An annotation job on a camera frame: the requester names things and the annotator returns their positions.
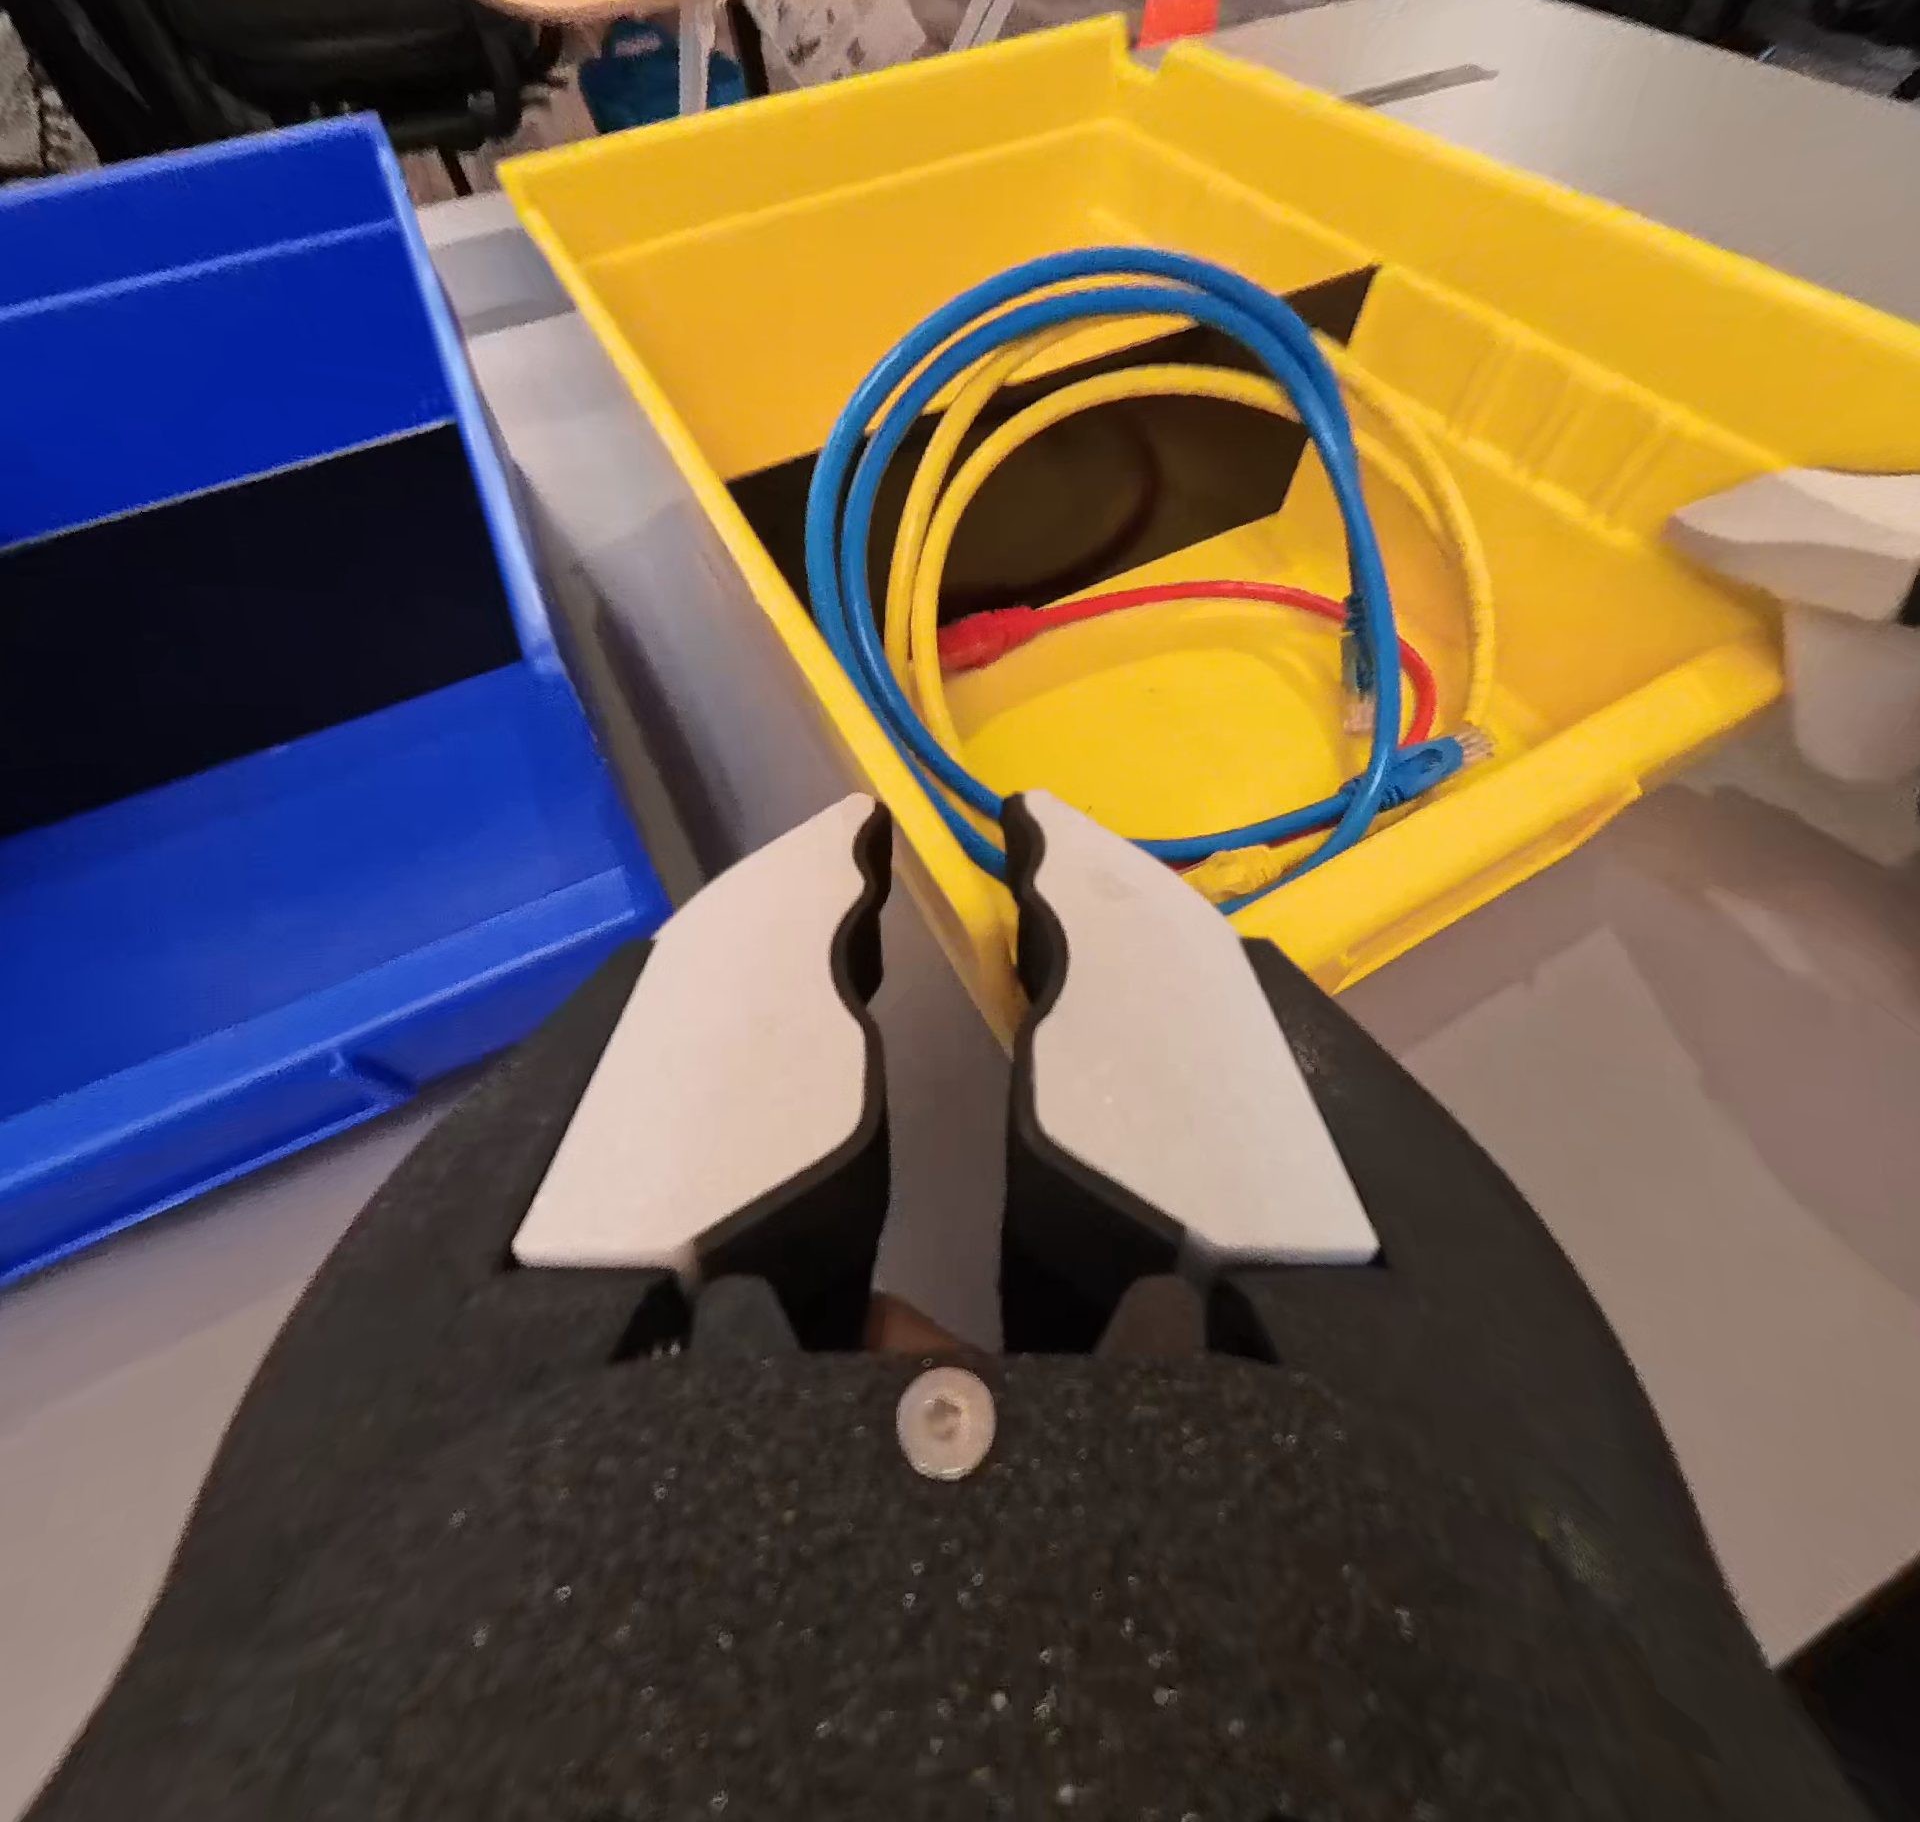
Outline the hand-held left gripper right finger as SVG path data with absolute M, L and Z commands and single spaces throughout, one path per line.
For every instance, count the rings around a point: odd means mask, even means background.
M 1014 1023 L 1006 1353 L 1094 1353 L 1139 1285 L 1357 1270 L 1380 1236 L 1254 946 L 1184 876 L 1030 786 L 1002 804 Z

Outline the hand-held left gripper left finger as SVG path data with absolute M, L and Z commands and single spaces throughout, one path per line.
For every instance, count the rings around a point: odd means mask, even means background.
M 759 1280 L 799 1348 L 866 1340 L 892 1209 L 875 996 L 892 816 L 840 797 L 650 937 L 510 1236 L 526 1270 Z

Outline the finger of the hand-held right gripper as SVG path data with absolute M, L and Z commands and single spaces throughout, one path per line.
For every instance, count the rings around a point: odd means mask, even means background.
M 1920 767 L 1920 480 L 1772 471 L 1667 517 L 1667 543 L 1780 613 L 1795 751 L 1831 781 Z

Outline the yellow plastic bin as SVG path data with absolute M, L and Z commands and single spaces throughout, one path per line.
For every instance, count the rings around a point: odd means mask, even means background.
M 1780 693 L 1772 602 L 1663 543 L 1780 463 L 1915 471 L 1915 328 L 1210 46 L 1096 18 L 499 169 L 815 693 L 997 1041 L 1011 901 L 942 828 L 733 482 L 803 459 L 968 284 L 1151 245 L 1278 294 L 1371 272 L 1357 365 L 1451 463 L 1497 599 L 1494 760 L 1236 919 L 1323 992 L 1563 862 Z

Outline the blue plastic bin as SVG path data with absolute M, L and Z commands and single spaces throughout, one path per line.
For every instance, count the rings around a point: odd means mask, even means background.
M 669 919 L 401 161 L 335 117 L 5 190 L 5 549 L 451 420 L 522 657 L 0 844 L 0 1276 L 526 1040 Z

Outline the black bin divider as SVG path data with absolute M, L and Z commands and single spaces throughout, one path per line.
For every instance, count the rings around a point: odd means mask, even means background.
M 1377 267 L 1293 290 L 1293 312 L 1335 343 L 1357 337 Z M 1238 343 L 1214 328 L 1165 330 L 1032 384 L 1002 389 L 968 427 L 961 459 L 1022 410 L 1057 389 L 1132 365 L 1217 365 L 1266 378 Z M 870 593 L 888 599 L 904 489 L 929 448 L 938 410 L 916 416 L 892 455 L 870 519 Z M 1109 582 L 1122 570 L 1165 558 L 1269 512 L 1281 512 L 1307 435 L 1266 410 L 1197 398 L 1144 398 L 1073 414 L 1022 444 L 968 500 L 938 599 L 938 621 L 988 608 L 1055 602 Z M 728 480 L 749 529 L 803 599 L 803 489 L 817 454 Z
M 5 549 L 0 833 L 522 657 L 451 420 Z

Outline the blue container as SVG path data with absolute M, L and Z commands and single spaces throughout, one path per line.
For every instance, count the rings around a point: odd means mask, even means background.
M 674 122 L 680 29 L 663 18 L 617 18 L 575 62 L 575 91 L 595 135 Z

